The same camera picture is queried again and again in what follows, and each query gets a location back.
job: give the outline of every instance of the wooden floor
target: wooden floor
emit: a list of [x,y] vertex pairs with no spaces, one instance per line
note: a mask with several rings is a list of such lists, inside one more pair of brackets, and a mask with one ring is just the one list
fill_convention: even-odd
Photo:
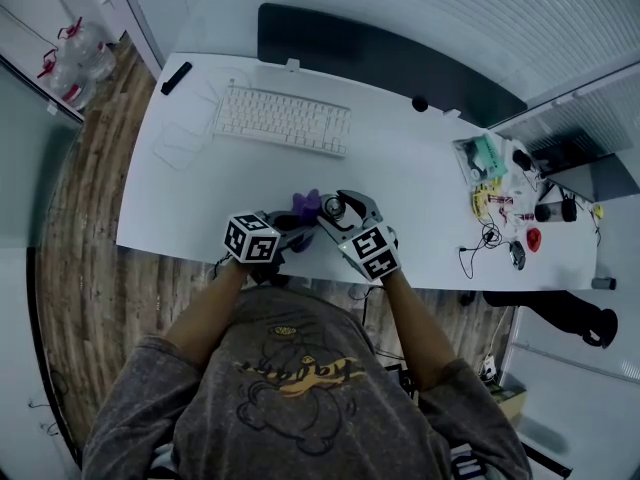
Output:
[[[155,85],[128,40],[116,56],[116,70],[87,109],[83,132],[61,174],[37,260],[42,339],[54,380],[63,385],[59,403],[79,447],[138,339],[164,332],[212,276],[211,265],[115,245],[129,161]],[[294,284],[362,318],[363,301],[353,299],[366,287],[304,279]],[[463,308],[458,292],[420,294],[458,354],[477,366],[504,310],[481,301]],[[511,319],[508,312],[494,353]],[[365,326],[381,354],[401,355],[382,290],[371,293]],[[397,363],[383,355],[380,360]]]

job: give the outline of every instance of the gray t-shirt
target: gray t-shirt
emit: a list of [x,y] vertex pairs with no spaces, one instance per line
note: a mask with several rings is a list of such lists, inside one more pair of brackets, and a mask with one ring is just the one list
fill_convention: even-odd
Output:
[[504,477],[530,478],[515,432],[464,361],[418,408],[355,318],[274,288],[243,292],[204,374],[144,338],[94,423],[83,478],[144,478],[167,442],[183,479],[449,479],[462,444]]

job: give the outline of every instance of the shirt sleeve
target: shirt sleeve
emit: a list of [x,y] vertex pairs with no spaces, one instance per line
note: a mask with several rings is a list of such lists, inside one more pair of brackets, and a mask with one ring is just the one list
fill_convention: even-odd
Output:
[[532,478],[513,427],[464,360],[446,366],[440,383],[420,393],[419,405],[431,427],[451,448],[468,443],[478,458],[506,478]]
[[143,338],[93,424],[82,478],[144,478],[153,450],[171,439],[200,380],[200,372],[174,345]]

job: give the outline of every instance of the white desk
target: white desk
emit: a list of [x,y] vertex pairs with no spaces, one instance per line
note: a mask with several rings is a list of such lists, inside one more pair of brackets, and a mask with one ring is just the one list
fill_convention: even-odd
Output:
[[[193,64],[191,72],[169,96],[162,95],[161,84],[185,61]],[[208,120],[203,115],[215,110],[213,102],[203,99],[213,98],[206,80],[221,95],[229,76],[238,85],[248,77],[254,87],[350,107],[348,156],[338,159],[216,135],[198,153],[171,149],[180,154],[169,165],[160,158],[168,151],[163,130],[171,122],[193,131],[202,128]],[[385,221],[397,231],[403,270],[414,287],[589,288],[595,273],[596,236],[590,215],[583,212],[573,224],[539,224],[542,245],[535,254],[528,251],[523,231],[519,236],[527,250],[523,271],[513,268],[505,245],[480,251],[473,280],[465,277],[457,247],[475,247],[480,224],[471,211],[450,143],[480,133],[436,109],[419,114],[407,98],[360,83],[304,71],[287,73],[256,59],[173,54],[138,135],[117,243],[213,263],[224,254],[221,241],[229,214],[287,210],[294,192],[312,188],[320,193],[350,189],[375,199]],[[307,251],[288,252],[285,259],[285,274],[364,282],[322,231]]]

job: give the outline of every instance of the cartoon graphic on shirt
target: cartoon graphic on shirt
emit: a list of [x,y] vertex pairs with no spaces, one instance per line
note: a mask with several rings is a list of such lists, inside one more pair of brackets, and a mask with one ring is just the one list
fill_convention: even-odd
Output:
[[305,454],[324,455],[357,411],[355,399],[343,391],[336,396],[337,390],[366,376],[364,368],[327,343],[313,315],[285,312],[265,320],[262,357],[257,364],[237,364],[251,381],[239,388],[246,401],[237,408],[238,419],[294,441]]

